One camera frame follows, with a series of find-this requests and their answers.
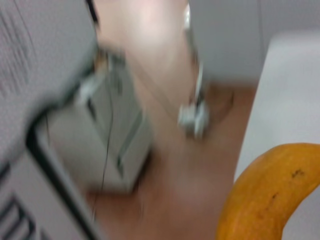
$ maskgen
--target brown floor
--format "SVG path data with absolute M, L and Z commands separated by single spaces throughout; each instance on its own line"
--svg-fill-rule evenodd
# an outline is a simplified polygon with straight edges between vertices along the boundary
M 185 0 L 96 0 L 99 40 L 125 49 L 154 130 L 150 162 L 131 195 L 105 194 L 97 219 L 111 240 L 214 240 L 233 183 L 255 87 L 209 87 L 203 140 L 177 126 L 195 82 L 183 34 Z

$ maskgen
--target black cable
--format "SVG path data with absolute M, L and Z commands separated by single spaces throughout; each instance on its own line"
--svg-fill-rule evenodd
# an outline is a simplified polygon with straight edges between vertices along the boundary
M 92 218 L 95 220 L 96 219 L 96 207 L 97 207 L 97 202 L 98 202 L 98 196 L 102 193 L 104 189 L 104 183 L 105 183 L 105 174 L 106 174 L 106 168 L 107 168 L 107 161 L 108 161 L 108 153 L 109 153 L 109 145 L 110 145 L 110 138 L 111 138 L 111 132 L 113 128 L 113 123 L 114 123 L 114 106 L 112 102 L 112 96 L 111 96 L 111 91 L 110 88 L 107 87 L 107 80 L 105 79 L 105 89 L 108 92 L 109 95 L 109 103 L 110 103 L 110 109 L 111 109 L 111 117 L 110 117 L 110 127 L 109 127 L 109 133 L 108 133 L 108 139 L 106 143 L 106 157 L 105 157 L 105 162 L 103 166 L 103 175 L 102 175 L 102 183 L 100 187 L 100 191 L 95 194 L 94 201 L 93 201 L 93 207 L 92 207 Z

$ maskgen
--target banana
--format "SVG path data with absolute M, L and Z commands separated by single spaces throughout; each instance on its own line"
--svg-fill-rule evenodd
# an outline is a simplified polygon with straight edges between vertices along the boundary
M 235 182 L 216 240 L 281 240 L 299 204 L 320 184 L 320 145 L 280 145 L 258 157 Z

